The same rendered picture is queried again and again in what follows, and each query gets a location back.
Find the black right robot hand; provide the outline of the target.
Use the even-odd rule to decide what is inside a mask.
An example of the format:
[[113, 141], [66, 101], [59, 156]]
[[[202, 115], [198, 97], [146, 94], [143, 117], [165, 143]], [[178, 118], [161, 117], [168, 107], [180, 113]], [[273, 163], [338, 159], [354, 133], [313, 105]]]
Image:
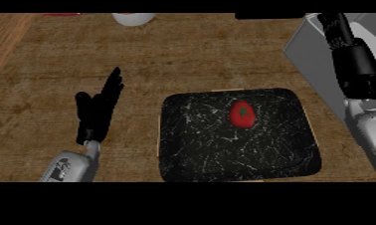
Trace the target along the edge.
[[320, 13], [317, 19], [344, 96], [354, 100], [376, 100], [376, 58], [369, 45], [354, 36], [344, 13]]

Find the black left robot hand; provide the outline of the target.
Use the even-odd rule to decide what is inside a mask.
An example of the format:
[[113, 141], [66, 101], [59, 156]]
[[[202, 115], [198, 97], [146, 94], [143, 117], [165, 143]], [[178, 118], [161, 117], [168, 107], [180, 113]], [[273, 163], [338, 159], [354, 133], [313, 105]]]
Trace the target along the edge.
[[93, 96], [85, 92], [78, 92], [75, 94], [80, 120], [77, 135], [78, 144], [84, 144], [91, 140], [97, 142], [105, 140], [122, 89], [121, 69], [115, 68], [108, 77], [102, 91], [97, 94]]

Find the grey box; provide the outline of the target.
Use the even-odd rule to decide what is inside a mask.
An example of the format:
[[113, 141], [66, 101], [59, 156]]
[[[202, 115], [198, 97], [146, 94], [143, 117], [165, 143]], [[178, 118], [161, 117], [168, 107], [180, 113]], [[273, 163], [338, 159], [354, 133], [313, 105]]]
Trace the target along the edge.
[[[345, 17], [354, 36], [364, 40], [376, 58], [376, 13], [346, 13]], [[332, 54], [317, 13], [305, 16], [283, 53], [335, 115], [345, 120], [345, 96], [336, 81]]]

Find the red tomato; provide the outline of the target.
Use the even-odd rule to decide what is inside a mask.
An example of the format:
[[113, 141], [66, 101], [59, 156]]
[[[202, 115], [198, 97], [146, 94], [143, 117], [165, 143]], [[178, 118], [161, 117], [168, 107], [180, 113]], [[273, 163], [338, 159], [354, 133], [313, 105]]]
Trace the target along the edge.
[[236, 101], [228, 111], [228, 120], [236, 127], [251, 128], [255, 123], [255, 112], [246, 101]]

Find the black marble tray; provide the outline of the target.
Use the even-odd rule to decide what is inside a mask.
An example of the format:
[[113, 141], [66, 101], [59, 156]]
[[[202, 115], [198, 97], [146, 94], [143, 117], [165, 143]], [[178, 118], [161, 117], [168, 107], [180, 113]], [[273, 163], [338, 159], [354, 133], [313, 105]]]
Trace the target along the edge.
[[[251, 128], [228, 111], [246, 101]], [[317, 141], [302, 104], [289, 89], [174, 94], [162, 104], [159, 172], [167, 182], [221, 182], [315, 174]]]

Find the black appliance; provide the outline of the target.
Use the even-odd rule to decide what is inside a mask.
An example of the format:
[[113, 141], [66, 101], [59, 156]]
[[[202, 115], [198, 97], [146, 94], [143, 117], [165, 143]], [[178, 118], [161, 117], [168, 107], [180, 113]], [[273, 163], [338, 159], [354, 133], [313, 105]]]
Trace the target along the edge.
[[234, 13], [237, 20], [274, 20], [274, 19], [299, 19], [305, 13]]

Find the white bowl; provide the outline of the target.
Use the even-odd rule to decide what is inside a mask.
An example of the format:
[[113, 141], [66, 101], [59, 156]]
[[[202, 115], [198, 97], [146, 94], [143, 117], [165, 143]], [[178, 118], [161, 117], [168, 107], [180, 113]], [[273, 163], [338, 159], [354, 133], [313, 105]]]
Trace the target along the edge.
[[122, 26], [136, 27], [149, 23], [156, 17], [156, 14], [155, 13], [131, 13], [131, 14], [113, 13], [112, 16], [116, 22]]

